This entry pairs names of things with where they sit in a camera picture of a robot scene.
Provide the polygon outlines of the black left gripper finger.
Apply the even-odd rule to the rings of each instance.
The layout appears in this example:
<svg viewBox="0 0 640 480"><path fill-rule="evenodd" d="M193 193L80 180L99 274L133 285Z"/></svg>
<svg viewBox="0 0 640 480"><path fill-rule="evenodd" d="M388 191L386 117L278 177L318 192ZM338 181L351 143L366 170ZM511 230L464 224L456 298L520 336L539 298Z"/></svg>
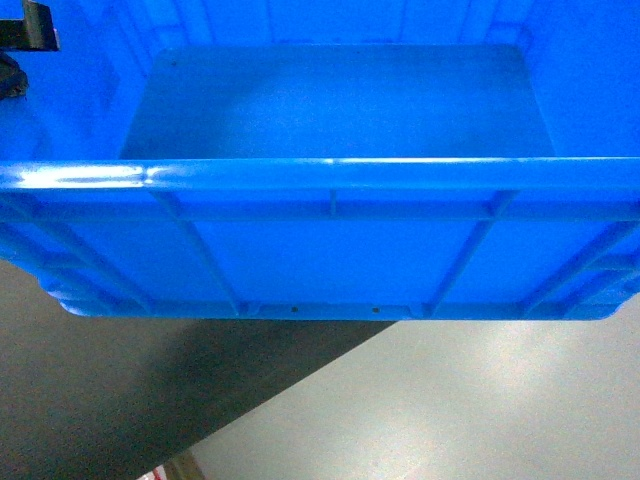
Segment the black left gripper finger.
<svg viewBox="0 0 640 480"><path fill-rule="evenodd" d="M19 64L6 53L2 53L0 68L0 98L4 100L25 96L28 77Z"/></svg>
<svg viewBox="0 0 640 480"><path fill-rule="evenodd" d="M48 6L21 1L21 19L1 20L1 49L7 51L57 52L58 32Z"/></svg>

